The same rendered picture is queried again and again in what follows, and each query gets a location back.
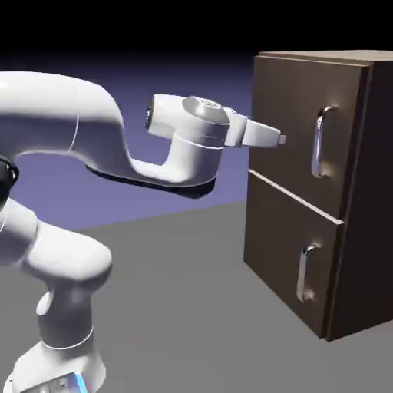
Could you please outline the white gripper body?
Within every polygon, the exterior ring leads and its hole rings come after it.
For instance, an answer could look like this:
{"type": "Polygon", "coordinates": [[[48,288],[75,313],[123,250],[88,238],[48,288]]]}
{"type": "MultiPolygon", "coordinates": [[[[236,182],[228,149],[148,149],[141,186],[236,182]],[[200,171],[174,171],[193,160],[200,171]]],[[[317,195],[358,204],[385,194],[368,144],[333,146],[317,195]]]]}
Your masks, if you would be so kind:
{"type": "Polygon", "coordinates": [[[242,145],[247,147],[277,147],[282,142],[281,132],[266,124],[248,119],[242,145]]]}

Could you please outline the dark brown wooden cabinet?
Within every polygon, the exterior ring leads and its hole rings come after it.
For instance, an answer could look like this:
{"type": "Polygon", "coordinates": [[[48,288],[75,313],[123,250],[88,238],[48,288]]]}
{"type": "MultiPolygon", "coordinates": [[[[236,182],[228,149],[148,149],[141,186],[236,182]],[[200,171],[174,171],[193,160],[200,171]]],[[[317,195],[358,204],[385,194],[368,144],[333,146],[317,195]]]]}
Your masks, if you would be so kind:
{"type": "Polygon", "coordinates": [[[370,63],[348,206],[329,284],[333,341],[393,320],[393,51],[265,51],[284,58],[370,63]]]}

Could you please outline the dark brown cabinet door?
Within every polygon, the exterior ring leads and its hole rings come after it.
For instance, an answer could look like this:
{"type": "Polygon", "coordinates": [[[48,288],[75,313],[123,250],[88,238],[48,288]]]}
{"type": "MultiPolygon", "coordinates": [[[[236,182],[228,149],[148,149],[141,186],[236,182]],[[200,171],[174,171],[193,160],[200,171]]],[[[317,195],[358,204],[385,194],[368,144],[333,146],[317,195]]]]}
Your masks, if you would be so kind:
{"type": "Polygon", "coordinates": [[[342,220],[348,206],[355,148],[362,124],[370,63],[284,58],[261,54],[254,62],[253,120],[275,127],[286,142],[273,150],[251,150],[249,166],[342,220]],[[336,105],[326,118],[322,169],[311,173],[318,112],[336,105]]]}
{"type": "Polygon", "coordinates": [[[248,173],[244,262],[320,338],[325,336],[329,284],[344,223],[285,191],[254,170],[248,173]],[[313,300],[296,296],[299,257],[320,243],[307,266],[313,300]]]}

